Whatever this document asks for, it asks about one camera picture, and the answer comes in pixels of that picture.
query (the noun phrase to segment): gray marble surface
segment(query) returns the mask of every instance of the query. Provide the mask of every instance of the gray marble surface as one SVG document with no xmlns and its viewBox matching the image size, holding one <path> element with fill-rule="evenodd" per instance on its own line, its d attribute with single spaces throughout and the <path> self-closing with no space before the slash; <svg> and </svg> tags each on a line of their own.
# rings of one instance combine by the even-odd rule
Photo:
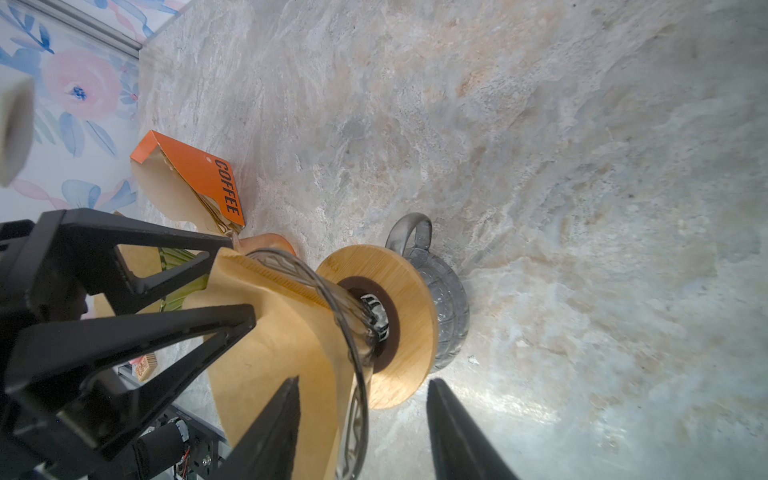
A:
<svg viewBox="0 0 768 480">
<path fill-rule="evenodd" d="M 758 478 L 766 31 L 762 0 L 200 0 L 141 51 L 141 130 L 231 161 L 246 233 L 313 267 L 428 214 L 472 306 L 439 376 L 520 478 Z M 424 388 L 371 421 L 363 478 L 433 476 Z"/>
</svg>

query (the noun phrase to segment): cardboard box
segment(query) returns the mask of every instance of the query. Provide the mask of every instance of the cardboard box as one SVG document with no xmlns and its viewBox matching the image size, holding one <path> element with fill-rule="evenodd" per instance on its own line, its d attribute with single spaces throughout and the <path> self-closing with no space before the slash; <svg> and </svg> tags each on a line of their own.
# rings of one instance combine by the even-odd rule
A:
<svg viewBox="0 0 768 480">
<path fill-rule="evenodd" d="M 150 130 L 131 154 L 131 169 L 152 204 L 201 233 L 230 235 L 245 226 L 232 165 Z"/>
</svg>

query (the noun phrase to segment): floral wallpaper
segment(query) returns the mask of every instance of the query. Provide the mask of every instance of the floral wallpaper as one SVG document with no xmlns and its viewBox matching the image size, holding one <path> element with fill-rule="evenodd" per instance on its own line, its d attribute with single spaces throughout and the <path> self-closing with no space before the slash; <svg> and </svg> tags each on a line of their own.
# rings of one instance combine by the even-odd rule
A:
<svg viewBox="0 0 768 480">
<path fill-rule="evenodd" d="M 141 44 L 180 15 L 190 0 L 64 0 Z"/>
<path fill-rule="evenodd" d="M 0 0 L 0 65 L 35 78 L 34 141 L 24 169 L 0 188 L 0 222 L 77 207 L 135 217 L 135 60 Z"/>
</svg>

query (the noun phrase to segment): gray trim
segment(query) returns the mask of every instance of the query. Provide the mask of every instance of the gray trim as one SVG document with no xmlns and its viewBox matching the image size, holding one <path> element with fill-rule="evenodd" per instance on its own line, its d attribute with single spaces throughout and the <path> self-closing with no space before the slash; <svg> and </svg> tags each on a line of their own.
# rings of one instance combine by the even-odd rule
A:
<svg viewBox="0 0 768 480">
<path fill-rule="evenodd" d="M 86 15 L 62 0 L 15 0 L 49 17 L 55 18 L 80 33 L 100 41 L 126 55 L 139 58 L 141 43 L 121 34 L 114 28 Z"/>
</svg>

